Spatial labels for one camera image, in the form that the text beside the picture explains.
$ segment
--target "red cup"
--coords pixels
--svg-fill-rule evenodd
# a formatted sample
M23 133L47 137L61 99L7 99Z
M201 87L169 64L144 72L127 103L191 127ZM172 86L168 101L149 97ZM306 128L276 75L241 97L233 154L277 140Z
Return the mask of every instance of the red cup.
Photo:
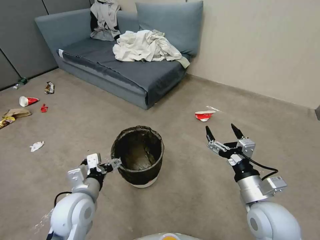
M199 119L201 122L206 122L211 118L212 114L214 114L216 111L201 111L196 112L194 115L197 119Z
M30 98L30 97L24 97L24 96L21 96L19 98L19 104L21 107L29 106L35 102L38 102L38 101L39 101L38 98Z

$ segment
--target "gray wall panel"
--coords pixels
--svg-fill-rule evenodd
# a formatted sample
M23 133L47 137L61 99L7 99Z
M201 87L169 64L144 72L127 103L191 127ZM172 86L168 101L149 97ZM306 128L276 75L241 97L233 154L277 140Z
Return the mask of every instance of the gray wall panel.
M1 1L0 48L22 77L57 66L34 18L47 15L41 0Z
M13 69L11 64L2 52L0 52L0 89L17 83L19 78L19 75Z
M43 0L49 14L68 12L90 7L89 0Z

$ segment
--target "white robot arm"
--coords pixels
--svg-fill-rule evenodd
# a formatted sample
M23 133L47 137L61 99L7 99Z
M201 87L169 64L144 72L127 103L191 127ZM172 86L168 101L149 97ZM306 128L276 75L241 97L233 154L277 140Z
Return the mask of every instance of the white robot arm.
M79 167L68 172L73 185L72 193L55 203L47 240L85 239L92 226L104 177L120 165L120 159L101 164L100 154L94 153L87 156Z
M232 166L234 180L240 187L241 200L247 210L249 229L257 240L301 240L301 229L295 217L283 206L267 201L287 184L280 177L270 177L278 170L263 166L251 159L255 143L245 138L241 131L231 125L237 142L222 144L207 130L208 147L221 157L227 158ZM250 164L273 172L260 178ZM91 154L82 164L70 170L68 177L73 185L72 192L59 201L51 216L51 228L47 240L84 240L92 226L97 209L97 198L108 172L121 165L120 159L101 164L100 154ZM159 233L140 240L196 240L196 238L174 233Z
M263 166L251 159L255 143L243 136L242 132L231 124L239 139L237 142L222 144L213 137L206 126L208 147L221 157L227 158L232 166L234 180L240 187L241 200L247 210L247 222L251 233L257 240L301 240L301 229L295 217L283 206L267 201L287 186L282 177L270 177L278 170ZM249 163L273 172L262 179L257 170Z

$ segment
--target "trash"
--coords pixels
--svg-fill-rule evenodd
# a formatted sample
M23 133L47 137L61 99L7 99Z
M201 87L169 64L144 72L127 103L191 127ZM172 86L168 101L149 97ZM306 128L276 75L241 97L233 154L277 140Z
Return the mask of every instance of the trash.
M213 109L213 110L215 110L215 111L217 111L217 112L220 112L220 110L219 109L216 109L216 108L213 108L213 107L210 107L210 106L206 106L207 108L211 108L211 109Z
M46 94L54 94L54 84L52 82L47 82L47 86L44 89Z
M19 87L21 87L22 84L21 83L17 83L16 85L13 86L13 89L18 89Z
M46 105L43 104L40 110L41 110L41 112L47 112L48 111L48 107L46 107Z
M20 117L29 116L31 114L32 113L25 108L17 108L17 109L10 109L3 115L3 117L14 117L15 119L17 119Z
M9 125L10 123L14 122L16 119L14 117L4 117L1 121L0 121L0 129Z
M37 151L43 145L44 145L44 141L34 143L32 146L30 146L31 147L31 152Z
M38 98L31 98L31 97L24 97L24 96L21 96L19 98L19 104L21 107L29 106L35 102L38 102L38 101L39 101Z
M18 83L16 85L13 86L13 89L18 89L20 88L22 85L26 85L28 82L28 79L26 78L21 78Z
M212 114L214 114L216 111L200 111L195 112L195 116L197 119L199 119L201 122L206 122L211 118Z
M29 115L31 115L31 112L27 109L10 109L3 115L3 119L0 121L0 129L14 122L17 118L26 117Z

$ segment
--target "gray pillow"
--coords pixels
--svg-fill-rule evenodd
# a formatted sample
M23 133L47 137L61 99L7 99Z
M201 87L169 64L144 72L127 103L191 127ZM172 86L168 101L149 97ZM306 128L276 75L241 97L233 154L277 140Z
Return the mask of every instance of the gray pillow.
M181 53L195 56L200 41L203 1L177 4L136 3L142 30L156 29Z

